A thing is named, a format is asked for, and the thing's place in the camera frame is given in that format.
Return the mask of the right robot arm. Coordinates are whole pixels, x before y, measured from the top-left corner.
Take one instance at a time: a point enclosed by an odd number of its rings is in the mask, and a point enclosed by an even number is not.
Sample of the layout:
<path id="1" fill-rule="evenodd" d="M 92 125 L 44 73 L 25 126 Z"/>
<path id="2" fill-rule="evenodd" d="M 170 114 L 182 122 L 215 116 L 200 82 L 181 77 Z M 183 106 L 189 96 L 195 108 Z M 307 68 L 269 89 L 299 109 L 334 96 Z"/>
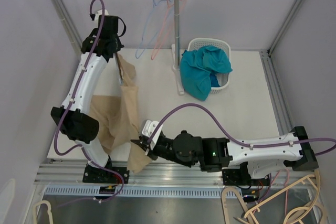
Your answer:
<path id="1" fill-rule="evenodd" d="M 236 185 L 250 185 L 287 167 L 296 172 L 319 167 L 316 155 L 307 143 L 308 136 L 303 126 L 294 127 L 282 136 L 258 140 L 259 144 L 276 144 L 267 148 L 256 148 L 249 140 L 235 143 L 226 137 L 202 138 L 186 130 L 174 139 L 159 132 L 150 141 L 150 133 L 143 129 L 139 138 L 131 141 L 144 150 L 150 159 L 160 157 L 186 167 L 199 164 L 201 171 L 209 173 L 232 169 L 235 175 L 225 176 L 224 180 Z"/>

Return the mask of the light blue hanger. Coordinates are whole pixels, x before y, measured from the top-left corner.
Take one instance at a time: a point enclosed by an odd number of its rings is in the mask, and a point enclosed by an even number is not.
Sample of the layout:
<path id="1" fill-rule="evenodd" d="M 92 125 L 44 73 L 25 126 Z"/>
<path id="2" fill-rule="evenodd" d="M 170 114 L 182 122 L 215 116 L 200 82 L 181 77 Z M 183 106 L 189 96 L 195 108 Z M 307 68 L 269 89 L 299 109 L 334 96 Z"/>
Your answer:
<path id="1" fill-rule="evenodd" d="M 152 25 L 150 23 L 153 21 L 154 14 L 158 12 L 161 3 L 164 3 L 164 0 L 152 0 L 152 9 L 146 18 L 142 30 L 141 40 L 135 51 L 136 59 L 140 59 L 141 56 L 145 53 L 145 51 L 149 49 L 149 46 L 159 33 L 159 31 L 156 30 L 156 32 L 153 35 L 151 35 L 150 29 Z"/>
<path id="2" fill-rule="evenodd" d="M 121 69 L 121 66 L 120 66 L 120 60 L 119 60 L 118 54 L 114 54 L 114 58 L 115 58 L 115 62 L 116 62 L 117 70 L 118 70 L 119 84 L 122 85 L 123 84 L 123 76 L 122 76 L 122 69 Z"/>

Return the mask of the pink wire hanger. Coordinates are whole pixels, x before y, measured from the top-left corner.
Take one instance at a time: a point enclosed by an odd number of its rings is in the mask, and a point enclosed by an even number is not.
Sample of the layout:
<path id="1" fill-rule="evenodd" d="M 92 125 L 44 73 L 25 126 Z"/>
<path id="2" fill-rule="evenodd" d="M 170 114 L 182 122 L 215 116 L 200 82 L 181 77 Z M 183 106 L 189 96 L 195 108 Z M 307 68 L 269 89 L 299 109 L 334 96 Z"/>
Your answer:
<path id="1" fill-rule="evenodd" d="M 156 42 L 154 49 L 151 54 L 151 60 L 154 60 L 159 53 L 159 50 L 166 43 L 169 38 L 171 31 L 173 30 L 173 21 L 170 21 L 170 15 L 173 14 L 174 8 L 177 4 L 171 3 L 170 0 L 165 0 L 166 3 L 166 12 L 162 21 L 162 26 L 156 36 Z"/>

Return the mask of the beige tank top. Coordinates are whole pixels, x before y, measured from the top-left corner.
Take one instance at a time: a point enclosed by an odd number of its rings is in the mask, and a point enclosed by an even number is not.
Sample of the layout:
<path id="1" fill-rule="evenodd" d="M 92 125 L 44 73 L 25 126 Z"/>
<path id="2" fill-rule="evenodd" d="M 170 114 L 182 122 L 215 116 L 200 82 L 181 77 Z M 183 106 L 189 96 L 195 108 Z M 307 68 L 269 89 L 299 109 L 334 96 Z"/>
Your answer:
<path id="1" fill-rule="evenodd" d="M 145 151 L 131 140 L 139 138 L 140 120 L 138 112 L 138 86 L 133 82 L 135 66 L 118 54 L 122 70 L 121 95 L 94 95 L 91 99 L 89 115 L 99 122 L 98 139 L 103 150 L 111 154 L 117 147 L 130 143 L 128 170 L 138 173 L 151 162 Z"/>

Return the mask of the teal t shirt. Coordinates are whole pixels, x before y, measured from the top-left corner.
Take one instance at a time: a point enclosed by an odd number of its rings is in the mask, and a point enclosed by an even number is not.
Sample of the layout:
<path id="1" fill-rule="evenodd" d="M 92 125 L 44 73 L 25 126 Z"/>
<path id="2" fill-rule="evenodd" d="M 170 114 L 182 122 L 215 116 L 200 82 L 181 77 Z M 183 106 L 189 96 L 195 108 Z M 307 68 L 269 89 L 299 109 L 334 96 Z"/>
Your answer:
<path id="1" fill-rule="evenodd" d="M 214 46 L 184 51 L 180 62 L 184 90 L 194 98 L 205 101 L 211 91 L 210 74 L 230 73 L 232 66 L 226 54 Z"/>

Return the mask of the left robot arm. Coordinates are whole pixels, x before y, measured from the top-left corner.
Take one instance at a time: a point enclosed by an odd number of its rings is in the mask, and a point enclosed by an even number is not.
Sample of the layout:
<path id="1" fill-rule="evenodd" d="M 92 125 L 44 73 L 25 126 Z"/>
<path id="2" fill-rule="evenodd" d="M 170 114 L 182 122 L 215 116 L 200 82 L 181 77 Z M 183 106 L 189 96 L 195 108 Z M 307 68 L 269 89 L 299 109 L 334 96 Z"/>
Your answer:
<path id="1" fill-rule="evenodd" d="M 70 150 L 80 148 L 87 159 L 83 182 L 123 184 L 123 176 L 113 170 L 111 158 L 98 139 L 99 122 L 89 115 L 100 75 L 109 60 L 116 58 L 123 48 L 120 37 L 124 34 L 118 32 L 123 20 L 111 15 L 91 14 L 90 17 L 98 20 L 98 26 L 82 43 L 80 63 L 68 95 L 60 107 L 51 110 L 57 125 L 54 150 L 59 156 L 70 152 L 58 149 L 58 135 L 62 133 L 75 143 Z"/>

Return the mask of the dark blue t shirt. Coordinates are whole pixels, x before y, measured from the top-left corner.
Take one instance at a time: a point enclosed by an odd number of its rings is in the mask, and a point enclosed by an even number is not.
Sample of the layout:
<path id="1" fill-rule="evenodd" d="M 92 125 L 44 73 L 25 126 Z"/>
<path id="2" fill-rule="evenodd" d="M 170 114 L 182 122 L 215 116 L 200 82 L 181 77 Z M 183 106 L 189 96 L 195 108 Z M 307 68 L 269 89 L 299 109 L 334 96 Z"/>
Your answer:
<path id="1" fill-rule="evenodd" d="M 211 73 L 209 77 L 210 77 L 210 81 L 211 81 L 211 87 L 212 88 L 219 88 L 220 85 L 219 85 L 217 76 L 215 74 Z"/>

